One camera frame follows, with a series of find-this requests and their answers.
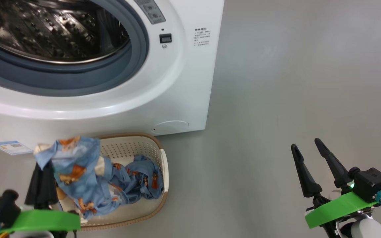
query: floor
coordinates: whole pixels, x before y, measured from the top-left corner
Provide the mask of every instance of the floor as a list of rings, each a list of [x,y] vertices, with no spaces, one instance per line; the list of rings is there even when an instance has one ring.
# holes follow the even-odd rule
[[[296,143],[328,196],[316,137],[347,169],[381,170],[381,1],[226,0],[207,128],[160,137],[165,207],[78,237],[326,237],[304,221],[311,201],[290,152]],[[24,200],[31,161],[0,152],[0,193]]]

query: front-loading washing machine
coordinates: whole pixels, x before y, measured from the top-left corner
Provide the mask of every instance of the front-loading washing machine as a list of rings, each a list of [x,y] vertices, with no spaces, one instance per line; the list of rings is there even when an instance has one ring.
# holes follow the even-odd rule
[[[223,4],[0,0],[0,149],[204,129]]]

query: blue clothing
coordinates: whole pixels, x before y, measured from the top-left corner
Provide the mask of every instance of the blue clothing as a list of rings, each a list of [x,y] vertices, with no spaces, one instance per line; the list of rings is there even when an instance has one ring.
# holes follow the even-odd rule
[[[149,158],[137,155],[126,167],[104,157],[104,175],[95,174],[100,157],[100,140],[77,137],[58,140],[35,155],[41,169],[51,160],[58,186],[74,200],[85,219],[109,214],[120,205],[137,202],[142,196],[157,199],[163,177]],[[110,193],[113,185],[114,194]]]

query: green plastic strip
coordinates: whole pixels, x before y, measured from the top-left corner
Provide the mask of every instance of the green plastic strip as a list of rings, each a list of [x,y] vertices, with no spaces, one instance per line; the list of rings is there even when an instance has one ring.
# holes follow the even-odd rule
[[[30,210],[21,212],[12,227],[3,232],[15,231],[73,231],[80,230],[79,215],[51,210]]]
[[[338,199],[330,201],[325,205],[305,216],[309,228],[320,226],[329,221],[344,217],[361,209],[371,207],[377,202],[366,203],[355,193],[350,192],[340,196]]]

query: plastic basket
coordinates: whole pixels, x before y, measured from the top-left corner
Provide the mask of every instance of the plastic basket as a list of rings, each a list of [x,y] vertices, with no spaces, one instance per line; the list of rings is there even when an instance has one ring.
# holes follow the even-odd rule
[[[134,204],[120,206],[108,215],[93,217],[82,224],[82,231],[126,226],[156,215],[163,208],[168,195],[168,164],[161,143],[155,137],[143,133],[117,134],[99,139],[101,139],[101,155],[109,157],[115,163],[127,165],[136,155],[151,158],[163,174],[164,191],[159,199],[142,198]]]

